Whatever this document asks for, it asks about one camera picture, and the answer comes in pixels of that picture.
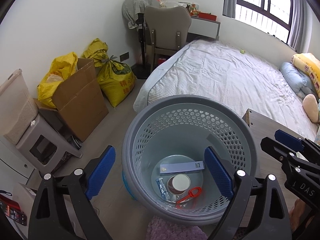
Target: plush toy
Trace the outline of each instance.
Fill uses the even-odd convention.
[[[302,102],[302,107],[309,117],[311,122],[319,122],[319,111],[320,111],[320,99],[319,104],[317,103],[317,99],[314,95],[309,94],[306,95]]]

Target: blue pillow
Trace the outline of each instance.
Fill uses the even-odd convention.
[[[279,70],[298,97],[304,99],[306,95],[313,94],[317,100],[319,99],[312,80],[307,74],[298,70],[289,62],[282,63]]]

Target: purple rug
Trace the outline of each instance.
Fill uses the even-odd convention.
[[[186,227],[154,216],[148,225],[146,240],[207,240],[199,227]]]

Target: laundry basket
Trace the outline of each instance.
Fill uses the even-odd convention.
[[[142,110],[132,121],[122,148],[123,172],[134,197],[156,215],[184,225],[217,223],[228,200],[221,195],[209,170],[188,174],[190,188],[201,194],[181,205],[163,200],[156,179],[164,184],[160,164],[204,160],[212,146],[235,170],[255,175],[257,154],[247,124],[227,107],[210,99],[178,95],[163,98]]]
[[[0,86],[0,135],[17,144],[37,114],[22,70],[17,69]]]

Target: bedsheet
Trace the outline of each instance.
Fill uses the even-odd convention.
[[[220,41],[195,41],[179,52],[171,58],[170,68],[160,65],[161,76],[155,73],[146,81],[135,102],[137,112],[164,97],[199,95],[224,104],[240,117],[250,108],[314,140],[317,125],[276,66]]]

